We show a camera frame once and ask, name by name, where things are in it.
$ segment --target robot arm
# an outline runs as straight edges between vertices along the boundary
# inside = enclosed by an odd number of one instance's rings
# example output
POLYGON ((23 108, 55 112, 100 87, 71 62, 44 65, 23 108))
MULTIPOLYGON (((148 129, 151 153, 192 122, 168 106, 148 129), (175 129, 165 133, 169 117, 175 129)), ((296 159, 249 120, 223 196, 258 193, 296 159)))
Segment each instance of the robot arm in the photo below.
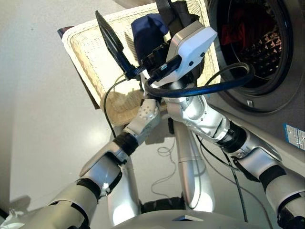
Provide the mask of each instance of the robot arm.
POLYGON ((212 109, 202 95, 166 101, 172 119, 218 145, 247 178, 262 183, 280 227, 304 224, 305 178, 286 168, 273 147, 212 109))
POLYGON ((58 194, 22 229, 88 229, 98 201, 121 179, 120 165, 160 122, 159 102, 145 99, 123 132, 82 168, 80 179, 58 194))

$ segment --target laundry basket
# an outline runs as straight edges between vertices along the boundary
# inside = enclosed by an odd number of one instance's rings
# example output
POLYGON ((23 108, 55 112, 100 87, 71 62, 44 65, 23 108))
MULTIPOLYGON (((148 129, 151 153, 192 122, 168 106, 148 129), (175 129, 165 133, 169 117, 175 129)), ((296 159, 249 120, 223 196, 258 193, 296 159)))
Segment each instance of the laundry basket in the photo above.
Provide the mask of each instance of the laundry basket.
MULTIPOLYGON (((187 5, 190 13, 199 15, 199 21, 204 26, 210 25, 204 0, 187 0, 187 5)), ((149 13, 158 13, 155 3, 104 16, 121 40, 124 54, 135 66, 138 66, 138 62, 131 23, 149 13)), ((103 107, 101 104, 105 93, 115 82, 123 79, 123 72, 108 52, 97 21, 88 21, 67 30, 62 42, 95 101, 103 107)), ((197 81, 198 85, 203 85, 217 71, 219 68, 212 45, 205 55, 204 70, 197 81)), ((140 91, 139 82, 136 80, 116 86, 109 93, 106 103, 110 122, 118 126, 129 123, 136 116, 142 98, 143 92, 140 91)))

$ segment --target sticker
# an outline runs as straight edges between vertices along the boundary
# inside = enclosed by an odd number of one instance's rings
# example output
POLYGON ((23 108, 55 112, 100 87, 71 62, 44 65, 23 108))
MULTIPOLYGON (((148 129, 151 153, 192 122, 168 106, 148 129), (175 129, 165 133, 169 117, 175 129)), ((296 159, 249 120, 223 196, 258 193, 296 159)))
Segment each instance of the sticker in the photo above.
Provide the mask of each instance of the sticker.
POLYGON ((305 150, 305 132, 288 124, 284 124, 286 141, 305 150))

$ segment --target white floor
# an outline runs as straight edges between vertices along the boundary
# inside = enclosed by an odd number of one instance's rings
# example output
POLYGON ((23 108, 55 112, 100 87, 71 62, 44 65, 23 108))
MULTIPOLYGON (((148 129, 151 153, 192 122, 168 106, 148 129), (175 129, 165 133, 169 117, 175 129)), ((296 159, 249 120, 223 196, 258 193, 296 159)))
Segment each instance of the white floor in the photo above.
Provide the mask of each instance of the white floor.
MULTIPOLYGON (((110 135, 102 111, 93 108, 56 31, 93 19, 96 9, 109 14, 123 8, 110 0, 1 0, 0 5, 0 208, 22 214, 41 208, 76 180, 83 164, 110 135)), ((172 172, 169 159, 156 153, 158 147, 172 143, 169 138, 164 144, 142 145, 132 156, 142 202, 161 198, 145 184, 172 172)), ((230 170, 209 159, 232 178, 230 170)), ((236 187, 208 168, 215 211, 243 220, 236 187)), ((239 178, 279 228, 260 184, 239 178)), ((178 172, 156 189, 180 196, 178 172)), ((268 228, 257 202, 246 193, 244 198, 249 221, 268 228)), ((103 199, 91 228, 109 227, 103 199)))

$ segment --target blue cloth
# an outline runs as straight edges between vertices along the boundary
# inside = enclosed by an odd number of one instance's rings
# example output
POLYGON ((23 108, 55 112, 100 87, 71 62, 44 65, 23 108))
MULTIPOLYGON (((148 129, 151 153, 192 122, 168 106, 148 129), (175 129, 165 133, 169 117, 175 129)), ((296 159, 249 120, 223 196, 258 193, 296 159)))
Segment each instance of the blue cloth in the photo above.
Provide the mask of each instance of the blue cloth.
POLYGON ((132 23, 132 34, 138 62, 164 43, 163 36, 168 33, 160 14, 147 14, 132 23))

